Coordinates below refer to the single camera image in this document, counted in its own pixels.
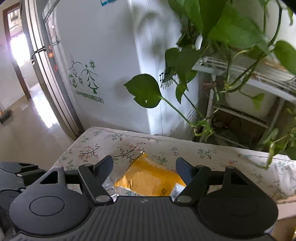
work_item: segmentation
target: door handle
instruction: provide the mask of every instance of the door handle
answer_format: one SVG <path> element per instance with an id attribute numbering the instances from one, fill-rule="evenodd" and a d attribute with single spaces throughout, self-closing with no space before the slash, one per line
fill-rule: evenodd
<path id="1" fill-rule="evenodd" d="M 43 46 L 42 48 L 37 49 L 36 51 L 33 52 L 33 54 L 32 54 L 31 57 L 30 57 L 30 60 L 31 60 L 31 62 L 32 62 L 32 65 L 34 65 L 34 55 L 37 54 L 37 53 L 40 53 L 40 52 L 42 52 L 42 51 L 46 51 L 45 46 Z"/>

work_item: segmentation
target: glossy floor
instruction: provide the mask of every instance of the glossy floor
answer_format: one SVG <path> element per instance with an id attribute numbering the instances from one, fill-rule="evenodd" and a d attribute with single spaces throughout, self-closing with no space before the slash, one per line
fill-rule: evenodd
<path id="1" fill-rule="evenodd" d="M 74 142 L 60 127 L 39 85 L 32 99 L 21 98 L 12 116 L 0 124 L 0 161 L 35 163 L 49 169 Z"/>

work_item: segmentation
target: floral tablecloth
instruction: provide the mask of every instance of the floral tablecloth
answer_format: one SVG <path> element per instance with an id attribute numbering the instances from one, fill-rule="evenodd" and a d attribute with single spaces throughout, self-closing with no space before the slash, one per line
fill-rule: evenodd
<path id="1" fill-rule="evenodd" d="M 142 150 L 151 160 L 171 170 L 175 170 L 178 157 L 183 157 L 193 166 L 205 165 L 217 171 L 234 166 L 274 200 L 295 195 L 296 164 L 287 156 L 276 155 L 270 168 L 265 170 L 263 166 L 268 157 L 265 152 L 108 128 L 87 129 L 54 165 L 72 170 L 85 163 L 96 164 L 106 155 L 111 155 L 114 167 L 110 179 L 115 182 Z"/>

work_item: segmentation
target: wooden door frame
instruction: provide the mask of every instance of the wooden door frame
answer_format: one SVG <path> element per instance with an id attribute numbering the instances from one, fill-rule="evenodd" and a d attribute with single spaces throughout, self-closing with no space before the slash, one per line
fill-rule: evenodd
<path id="1" fill-rule="evenodd" d="M 25 93 L 25 96 L 27 98 L 27 100 L 31 99 L 31 94 L 30 94 L 30 91 L 25 83 L 25 80 L 22 76 L 22 73 L 20 71 L 20 67 L 18 66 L 17 64 L 17 61 L 15 60 L 15 58 L 13 57 L 13 54 L 12 54 L 12 50 L 11 50 L 11 44 L 10 44 L 10 41 L 11 41 L 11 36 L 10 36 L 10 31 L 9 31 L 9 24 L 8 24 L 8 14 L 11 13 L 12 11 L 16 10 L 20 8 L 20 3 L 16 3 L 12 6 L 10 6 L 9 8 L 7 9 L 4 9 L 3 10 L 3 23 L 4 23 L 4 31 L 5 31 L 5 36 L 6 36 L 6 41 L 7 41 L 7 46 L 8 46 L 8 49 L 9 49 L 9 53 L 10 53 L 10 56 L 11 56 L 11 60 L 12 60 L 12 64 L 13 64 L 13 67 L 15 69 L 15 73 L 17 75 L 17 78 L 20 82 L 20 85 Z"/>

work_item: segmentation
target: yellow package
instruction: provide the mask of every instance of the yellow package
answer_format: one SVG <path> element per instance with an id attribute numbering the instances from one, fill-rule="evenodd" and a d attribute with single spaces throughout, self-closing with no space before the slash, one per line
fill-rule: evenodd
<path id="1" fill-rule="evenodd" d="M 114 186 L 141 196 L 171 196 L 174 199 L 186 185 L 177 173 L 149 160 L 142 153 Z"/>

